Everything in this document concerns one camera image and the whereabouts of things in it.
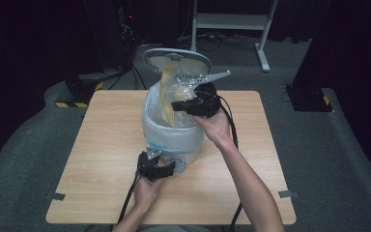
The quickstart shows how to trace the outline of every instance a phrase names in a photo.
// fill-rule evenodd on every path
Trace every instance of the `white metal stand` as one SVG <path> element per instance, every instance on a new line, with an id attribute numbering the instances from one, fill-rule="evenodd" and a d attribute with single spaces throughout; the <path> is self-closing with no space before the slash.
<path id="1" fill-rule="evenodd" d="M 194 10 L 192 19 L 192 38 L 191 50 L 196 51 L 197 28 L 216 28 L 216 29 L 240 29 L 263 31 L 261 41 L 255 44 L 255 50 L 261 62 L 263 72 L 268 73 L 270 65 L 264 53 L 264 45 L 270 31 L 273 13 L 275 12 L 278 0 L 272 0 L 271 9 L 266 15 L 251 14 L 198 14 L 197 0 L 194 0 Z"/>

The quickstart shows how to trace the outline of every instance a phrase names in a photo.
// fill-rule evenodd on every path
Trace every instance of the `person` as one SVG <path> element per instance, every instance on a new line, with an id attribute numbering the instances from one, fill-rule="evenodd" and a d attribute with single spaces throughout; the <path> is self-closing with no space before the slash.
<path id="1" fill-rule="evenodd" d="M 222 154 L 234 180 L 243 209 L 255 231 L 285 231 L 282 218 L 270 190 L 251 168 L 235 146 L 227 116 L 219 109 L 211 118 L 193 116 L 207 137 Z M 163 180 L 154 183 L 141 178 L 134 189 L 135 203 L 131 211 L 114 228 L 113 232 L 135 231 L 148 209 L 157 199 Z"/>

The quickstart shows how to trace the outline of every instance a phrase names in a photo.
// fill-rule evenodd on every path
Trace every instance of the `wooden table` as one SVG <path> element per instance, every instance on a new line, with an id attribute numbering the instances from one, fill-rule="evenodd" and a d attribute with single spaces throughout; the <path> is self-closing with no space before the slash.
<path id="1" fill-rule="evenodd" d="M 141 112 L 146 91 L 100 90 L 93 96 L 46 220 L 49 223 L 116 223 L 147 143 Z M 218 91 L 231 106 L 240 151 L 270 188 L 284 224 L 296 221 L 270 127 L 254 91 Z M 134 197 L 128 205 L 133 205 Z M 166 178 L 144 224 L 229 224 L 240 199 L 222 155 L 205 137 L 197 160 Z M 250 224 L 244 211 L 237 224 Z"/>

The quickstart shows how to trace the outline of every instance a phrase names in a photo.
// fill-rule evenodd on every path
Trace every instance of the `person's right arm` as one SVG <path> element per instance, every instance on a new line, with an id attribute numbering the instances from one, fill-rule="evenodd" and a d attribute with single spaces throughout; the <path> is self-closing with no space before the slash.
<path id="1" fill-rule="evenodd" d="M 193 119 L 202 126 L 224 157 L 243 209 L 255 231 L 285 231 L 270 190 L 234 145 L 225 113 L 220 109 L 212 118 L 194 116 Z"/>

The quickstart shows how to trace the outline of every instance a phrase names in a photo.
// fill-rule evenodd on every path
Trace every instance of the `trash can lid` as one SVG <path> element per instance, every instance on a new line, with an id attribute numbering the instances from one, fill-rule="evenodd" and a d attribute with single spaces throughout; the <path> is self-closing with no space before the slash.
<path id="1" fill-rule="evenodd" d="M 180 62 L 179 67 L 194 74 L 209 74 L 211 61 L 204 55 L 182 49 L 153 48 L 143 54 L 146 65 L 156 73 L 163 73 L 169 62 Z"/>

